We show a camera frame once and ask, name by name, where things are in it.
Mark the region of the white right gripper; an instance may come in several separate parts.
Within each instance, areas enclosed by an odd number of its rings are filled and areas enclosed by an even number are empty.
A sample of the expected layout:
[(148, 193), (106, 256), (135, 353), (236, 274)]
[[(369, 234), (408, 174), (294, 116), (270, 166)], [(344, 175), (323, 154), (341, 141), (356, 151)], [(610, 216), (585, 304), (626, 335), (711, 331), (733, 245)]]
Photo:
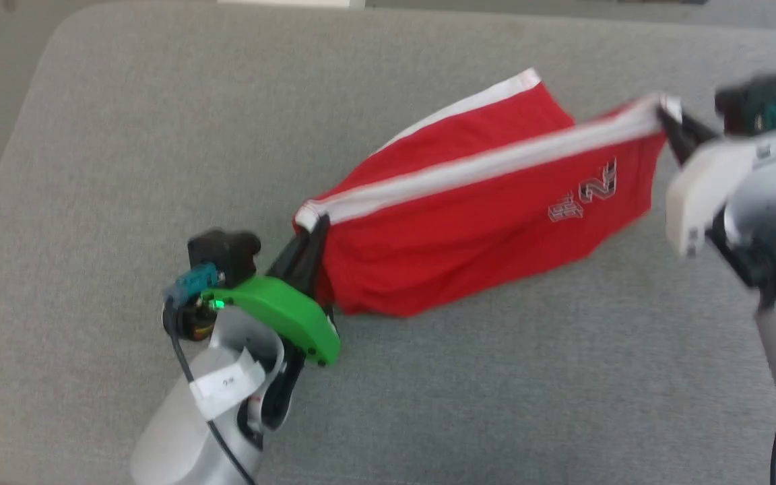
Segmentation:
[(774, 152), (776, 135), (717, 140), (723, 134), (690, 114), (674, 115), (659, 106), (657, 117), (682, 169), (666, 191), (666, 238), (677, 257), (693, 257), (702, 234), (752, 174), (761, 154)]

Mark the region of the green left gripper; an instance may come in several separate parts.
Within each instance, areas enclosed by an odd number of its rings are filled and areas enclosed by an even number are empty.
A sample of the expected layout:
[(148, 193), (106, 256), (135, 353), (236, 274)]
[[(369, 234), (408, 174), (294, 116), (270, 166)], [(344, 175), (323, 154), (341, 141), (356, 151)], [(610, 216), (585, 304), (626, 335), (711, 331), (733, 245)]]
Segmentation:
[(235, 306), (264, 323), (304, 351), (320, 366), (331, 366), (341, 350), (332, 317), (332, 297), (324, 289), (323, 254), (329, 215), (315, 221), (311, 232), (292, 237), (267, 271), (234, 288), (209, 288), (200, 299), (213, 311)]

